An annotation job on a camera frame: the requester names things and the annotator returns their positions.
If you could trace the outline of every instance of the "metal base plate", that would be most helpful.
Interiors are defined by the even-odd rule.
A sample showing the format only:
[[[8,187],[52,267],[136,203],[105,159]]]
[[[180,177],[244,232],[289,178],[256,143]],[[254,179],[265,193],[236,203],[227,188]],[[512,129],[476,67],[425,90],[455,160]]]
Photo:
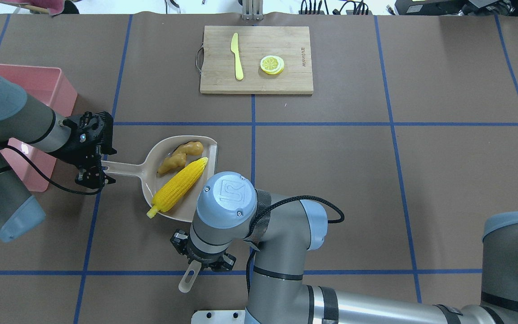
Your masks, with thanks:
[[[191,324],[243,324],[245,311],[197,311],[191,317]]]

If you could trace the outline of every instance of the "toy lemon slice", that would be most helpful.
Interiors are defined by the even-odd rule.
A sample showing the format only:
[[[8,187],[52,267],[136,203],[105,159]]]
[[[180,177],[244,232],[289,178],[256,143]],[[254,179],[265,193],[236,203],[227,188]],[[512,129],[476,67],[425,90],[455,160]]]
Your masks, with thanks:
[[[279,74],[283,72],[285,68],[285,62],[280,57],[275,55],[267,55],[266,57],[261,59],[261,70],[267,74]]]

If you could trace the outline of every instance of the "pink plastic bin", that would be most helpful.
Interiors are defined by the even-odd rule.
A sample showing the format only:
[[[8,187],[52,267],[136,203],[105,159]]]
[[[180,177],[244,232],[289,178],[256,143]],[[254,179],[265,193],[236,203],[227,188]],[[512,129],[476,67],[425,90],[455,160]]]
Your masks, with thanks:
[[[69,83],[61,68],[0,64],[0,76],[21,86],[28,94],[64,117],[70,116],[73,112],[77,91]],[[45,175],[51,177],[56,158],[15,138],[9,140],[9,145],[20,149]],[[1,153],[29,191],[42,192],[47,189],[49,183],[41,178],[21,156],[8,149],[2,150]]]

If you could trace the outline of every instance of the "dustpan handle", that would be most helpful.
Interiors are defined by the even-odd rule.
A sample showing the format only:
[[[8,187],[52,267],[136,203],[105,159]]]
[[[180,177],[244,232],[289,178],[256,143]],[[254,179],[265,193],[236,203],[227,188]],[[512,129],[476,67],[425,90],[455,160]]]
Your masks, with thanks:
[[[141,169],[137,164],[128,164],[121,162],[101,161],[103,167],[107,167],[106,174],[117,174],[124,176],[136,176],[141,178]]]

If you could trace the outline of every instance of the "robot logo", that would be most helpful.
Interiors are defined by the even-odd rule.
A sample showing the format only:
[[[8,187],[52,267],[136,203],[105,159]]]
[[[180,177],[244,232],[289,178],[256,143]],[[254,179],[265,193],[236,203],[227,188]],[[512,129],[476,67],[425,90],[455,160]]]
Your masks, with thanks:
[[[219,199],[221,201],[243,201],[245,199],[245,183],[223,180]]]

